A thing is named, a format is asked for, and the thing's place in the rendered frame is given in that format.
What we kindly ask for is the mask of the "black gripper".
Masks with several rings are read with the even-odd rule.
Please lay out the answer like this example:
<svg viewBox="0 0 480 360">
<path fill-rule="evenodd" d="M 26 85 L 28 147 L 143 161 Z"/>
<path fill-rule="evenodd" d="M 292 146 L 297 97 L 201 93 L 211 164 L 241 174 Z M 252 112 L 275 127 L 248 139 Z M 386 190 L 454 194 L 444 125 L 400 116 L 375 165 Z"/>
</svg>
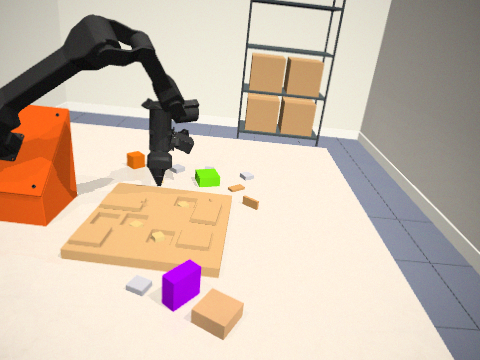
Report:
<svg viewBox="0 0 480 360">
<path fill-rule="evenodd" d="M 146 167 L 149 169 L 157 186 L 162 185 L 167 169 L 172 168 L 172 155 L 169 153 L 171 126 L 154 127 L 149 125 L 149 151 Z"/>
</svg>

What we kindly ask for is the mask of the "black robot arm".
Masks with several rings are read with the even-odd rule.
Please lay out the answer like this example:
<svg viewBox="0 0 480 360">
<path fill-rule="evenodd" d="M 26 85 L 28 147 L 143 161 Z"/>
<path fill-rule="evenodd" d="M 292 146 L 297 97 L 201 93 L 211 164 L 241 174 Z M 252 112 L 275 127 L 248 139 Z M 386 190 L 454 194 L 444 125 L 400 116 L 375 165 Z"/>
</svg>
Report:
<svg viewBox="0 0 480 360">
<path fill-rule="evenodd" d="M 119 41 L 132 49 L 121 49 Z M 16 160 L 25 135 L 11 131 L 21 125 L 21 110 L 83 70 L 125 67 L 134 62 L 144 67 L 158 99 L 147 98 L 141 103 L 149 110 L 149 125 L 169 127 L 172 120 L 185 123 L 199 119 L 198 100 L 184 100 L 145 32 L 91 14 L 70 30 L 61 48 L 0 88 L 0 160 Z"/>
</svg>

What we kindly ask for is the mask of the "purple block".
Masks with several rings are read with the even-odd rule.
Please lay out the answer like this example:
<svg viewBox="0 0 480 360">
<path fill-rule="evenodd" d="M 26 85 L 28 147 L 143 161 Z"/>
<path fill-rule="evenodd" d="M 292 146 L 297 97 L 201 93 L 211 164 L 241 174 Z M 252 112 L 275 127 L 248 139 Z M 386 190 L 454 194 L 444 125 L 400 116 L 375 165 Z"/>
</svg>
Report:
<svg viewBox="0 0 480 360">
<path fill-rule="evenodd" d="M 201 266 L 190 259 L 162 275 L 161 303 L 172 312 L 200 294 Z"/>
</svg>

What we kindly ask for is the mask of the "lime green cube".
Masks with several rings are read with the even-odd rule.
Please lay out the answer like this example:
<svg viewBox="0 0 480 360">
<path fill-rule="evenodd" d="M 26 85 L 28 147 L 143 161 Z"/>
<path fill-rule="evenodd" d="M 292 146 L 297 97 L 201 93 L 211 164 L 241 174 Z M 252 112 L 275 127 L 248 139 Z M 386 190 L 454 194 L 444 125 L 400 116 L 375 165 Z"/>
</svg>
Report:
<svg viewBox="0 0 480 360">
<path fill-rule="evenodd" d="M 199 187 L 220 186 L 220 176 L 215 169 L 196 169 L 195 179 Z"/>
</svg>

